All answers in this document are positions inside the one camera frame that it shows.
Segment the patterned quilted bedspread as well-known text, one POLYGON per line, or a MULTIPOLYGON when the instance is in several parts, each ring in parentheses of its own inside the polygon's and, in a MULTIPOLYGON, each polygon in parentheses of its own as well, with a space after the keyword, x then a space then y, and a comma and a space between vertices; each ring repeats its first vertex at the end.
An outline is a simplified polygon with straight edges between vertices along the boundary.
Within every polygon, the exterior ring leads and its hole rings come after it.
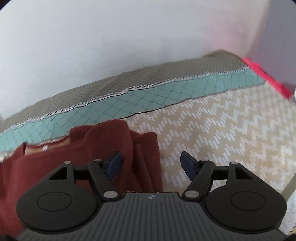
POLYGON ((179 155, 237 161, 289 199, 295 191, 291 92, 248 59, 215 51, 125 72, 62 92, 1 120, 1 158, 23 142, 58 140, 75 126, 116 118, 155 132, 164 187, 183 190, 179 155))

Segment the maroon long sleeve sweater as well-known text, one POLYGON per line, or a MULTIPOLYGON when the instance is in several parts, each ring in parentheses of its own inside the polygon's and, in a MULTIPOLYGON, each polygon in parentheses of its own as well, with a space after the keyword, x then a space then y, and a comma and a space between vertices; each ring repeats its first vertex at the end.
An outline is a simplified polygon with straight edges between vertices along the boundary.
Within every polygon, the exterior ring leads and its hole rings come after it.
POLYGON ((123 120, 95 126, 77 126, 65 138, 46 145, 21 144, 1 162, 1 234, 17 236, 23 231, 16 214, 20 196, 48 173, 71 161, 84 166, 95 159, 106 160, 120 152, 123 163, 112 181, 119 193, 163 190, 160 153, 154 132, 140 134, 123 120))

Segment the pink bed sheet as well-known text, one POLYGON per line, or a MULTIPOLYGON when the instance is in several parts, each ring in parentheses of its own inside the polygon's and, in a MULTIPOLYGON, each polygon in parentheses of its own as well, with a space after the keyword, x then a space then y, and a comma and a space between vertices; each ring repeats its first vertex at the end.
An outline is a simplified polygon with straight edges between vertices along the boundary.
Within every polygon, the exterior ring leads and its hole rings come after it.
POLYGON ((291 99, 293 97, 292 92, 284 84, 280 83, 267 72, 265 72, 260 64, 251 61, 250 58, 243 58, 242 60, 253 72, 255 72, 258 76, 263 78, 266 82, 268 82, 284 98, 291 99))

